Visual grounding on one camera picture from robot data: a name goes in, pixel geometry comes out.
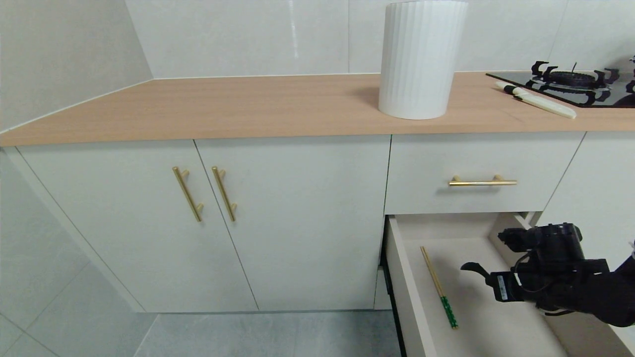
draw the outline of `white ribbed vase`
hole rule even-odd
[[[380,111],[404,119],[445,114],[467,7],[464,0],[386,7]]]

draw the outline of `kitchen counter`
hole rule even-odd
[[[378,74],[155,79],[50,114],[2,146],[239,137],[524,131],[635,131],[632,109],[575,108],[567,119],[514,100],[484,72],[459,72],[447,113],[393,118],[377,109]]]

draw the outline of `gold handle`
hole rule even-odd
[[[461,181],[458,175],[452,177],[452,181],[448,182],[448,186],[514,186],[518,185],[516,180],[504,180],[500,175],[494,175],[492,181]]]
[[[223,185],[225,170],[218,170],[218,168],[214,166],[211,168],[211,171],[214,173],[214,178],[216,178],[216,183],[220,189],[220,195],[223,196],[223,201],[225,201],[225,207],[227,207],[227,211],[229,212],[229,219],[231,219],[232,222],[235,222],[236,216],[234,215],[234,211],[236,210],[236,204],[229,203],[229,198],[227,198],[227,192],[225,191],[225,186]]]
[[[196,222],[201,222],[202,221],[201,211],[203,210],[203,204],[199,203],[198,205],[194,206],[194,200],[192,200],[192,196],[190,195],[190,190],[188,190],[187,186],[185,185],[185,179],[187,179],[187,176],[190,174],[190,171],[185,170],[181,172],[181,170],[178,169],[178,166],[174,166],[172,168],[172,171],[174,172],[174,175],[177,177],[177,181],[178,181],[178,184],[181,186],[181,190],[183,190],[183,194],[185,195],[187,204],[190,205],[192,212],[194,212],[194,218],[196,218]]]

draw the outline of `wall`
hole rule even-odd
[[[126,0],[156,78],[379,72],[397,0]],[[470,0],[459,71],[635,55],[635,0]]]
[[[0,154],[0,356],[132,356],[156,317],[134,313]]]
[[[0,131],[152,78],[124,0],[0,0]]]

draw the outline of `knife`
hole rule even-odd
[[[562,104],[558,104],[553,100],[533,95],[520,87],[514,86],[513,84],[509,84],[507,82],[496,82],[496,86],[504,90],[505,93],[513,95],[514,98],[521,100],[527,104],[533,105],[534,107],[538,107],[548,112],[570,119],[575,119],[575,117],[577,116],[573,109],[565,107]]]

